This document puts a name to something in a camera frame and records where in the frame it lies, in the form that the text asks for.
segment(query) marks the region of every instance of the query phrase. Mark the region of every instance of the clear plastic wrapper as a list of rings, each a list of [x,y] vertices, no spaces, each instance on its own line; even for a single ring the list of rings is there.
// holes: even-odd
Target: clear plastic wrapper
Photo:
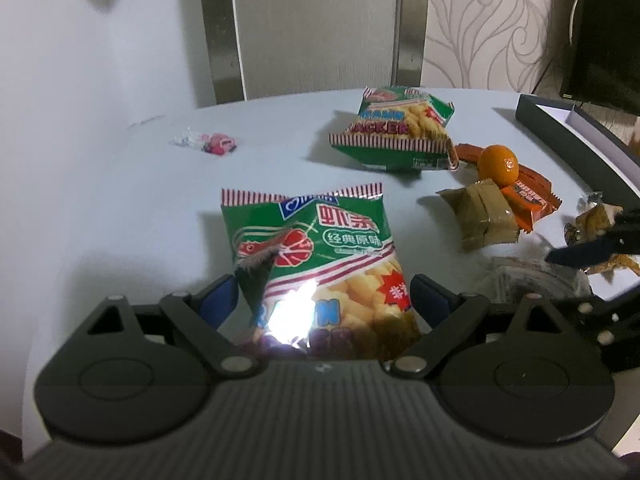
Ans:
[[[329,143],[374,170],[454,170],[460,162],[445,129],[453,112],[419,89],[367,88],[356,120]]]
[[[525,294],[534,292],[548,300],[564,300],[591,295],[587,275],[579,269],[548,264],[539,260],[492,258],[490,275],[472,290],[494,303],[518,303]]]
[[[171,144],[217,156],[231,153],[237,147],[236,140],[227,134],[198,134],[191,129],[180,137],[176,137]]]

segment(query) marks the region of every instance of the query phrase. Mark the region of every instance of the black monitor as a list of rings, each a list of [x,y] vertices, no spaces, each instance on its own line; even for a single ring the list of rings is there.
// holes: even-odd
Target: black monitor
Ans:
[[[640,0],[577,0],[563,97],[640,116]]]

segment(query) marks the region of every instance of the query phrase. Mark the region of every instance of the green snack bag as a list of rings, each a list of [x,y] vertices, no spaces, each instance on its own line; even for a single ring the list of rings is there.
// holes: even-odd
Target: green snack bag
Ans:
[[[367,88],[358,119],[329,143],[373,170],[455,170],[460,161],[445,129],[453,112],[452,103],[415,88]]]
[[[292,198],[223,190],[222,213],[257,353],[389,360],[419,338],[382,184]]]

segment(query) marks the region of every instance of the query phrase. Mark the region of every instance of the swirl pattern wallpaper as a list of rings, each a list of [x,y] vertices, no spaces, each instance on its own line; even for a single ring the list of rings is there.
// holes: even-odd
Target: swirl pattern wallpaper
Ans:
[[[422,84],[531,92],[568,41],[573,0],[429,0]]]

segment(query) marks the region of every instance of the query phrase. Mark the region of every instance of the candy wrapper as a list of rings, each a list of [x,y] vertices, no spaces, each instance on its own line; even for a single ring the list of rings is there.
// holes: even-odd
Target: candy wrapper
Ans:
[[[374,170],[454,170],[458,156],[445,130],[453,112],[415,88],[367,88],[358,119],[329,143]]]
[[[494,244],[514,244],[520,229],[513,211],[492,180],[438,194],[451,206],[462,231],[463,251]]]
[[[225,134],[187,134],[176,137],[172,144],[181,148],[193,148],[212,155],[226,155],[236,148],[236,141]]]
[[[615,224],[615,217],[622,213],[620,206],[597,203],[594,207],[582,213],[573,224],[565,224],[564,241],[567,245],[595,240],[602,231]],[[631,269],[636,276],[640,276],[640,266],[635,259],[627,254],[615,254],[608,262],[585,269],[587,274],[613,272],[616,269]]]
[[[419,337],[382,184],[322,195],[223,190],[257,354],[388,360]]]
[[[471,144],[459,144],[456,151],[460,160],[477,164],[482,148]],[[533,224],[556,211],[562,204],[551,192],[551,182],[527,166],[519,165],[517,181],[500,191],[511,206],[518,227],[524,232],[533,231]]]

